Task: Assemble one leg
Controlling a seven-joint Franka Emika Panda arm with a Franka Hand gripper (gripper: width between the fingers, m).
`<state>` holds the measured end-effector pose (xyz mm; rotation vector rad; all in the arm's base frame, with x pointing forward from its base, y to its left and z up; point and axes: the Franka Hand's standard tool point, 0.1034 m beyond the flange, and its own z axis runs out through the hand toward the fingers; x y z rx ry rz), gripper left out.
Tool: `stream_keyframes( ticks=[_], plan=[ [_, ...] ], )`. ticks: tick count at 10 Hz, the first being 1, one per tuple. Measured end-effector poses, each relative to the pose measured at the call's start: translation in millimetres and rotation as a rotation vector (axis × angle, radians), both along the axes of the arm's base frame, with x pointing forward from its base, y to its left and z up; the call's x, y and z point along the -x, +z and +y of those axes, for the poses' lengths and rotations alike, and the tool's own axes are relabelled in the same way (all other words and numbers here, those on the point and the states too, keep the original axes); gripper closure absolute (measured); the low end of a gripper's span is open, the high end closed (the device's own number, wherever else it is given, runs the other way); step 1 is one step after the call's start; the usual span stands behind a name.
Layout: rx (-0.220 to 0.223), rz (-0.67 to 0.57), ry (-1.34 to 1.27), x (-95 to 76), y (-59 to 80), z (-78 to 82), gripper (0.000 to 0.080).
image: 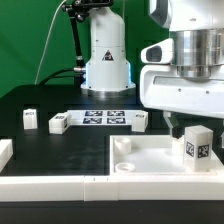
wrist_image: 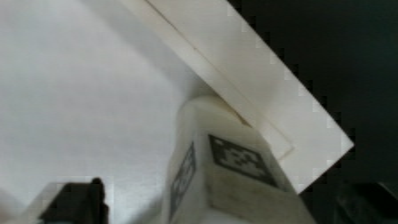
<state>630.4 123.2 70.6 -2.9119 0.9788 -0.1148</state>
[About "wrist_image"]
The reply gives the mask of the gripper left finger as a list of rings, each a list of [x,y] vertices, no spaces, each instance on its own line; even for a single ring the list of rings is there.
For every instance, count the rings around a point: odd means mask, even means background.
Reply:
[[[104,184],[99,178],[88,183],[67,183],[40,213],[42,224],[108,224]]]

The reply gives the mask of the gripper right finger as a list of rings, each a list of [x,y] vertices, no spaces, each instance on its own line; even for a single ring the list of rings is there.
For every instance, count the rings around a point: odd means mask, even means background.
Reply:
[[[398,184],[342,184],[335,197],[333,224],[398,224]]]

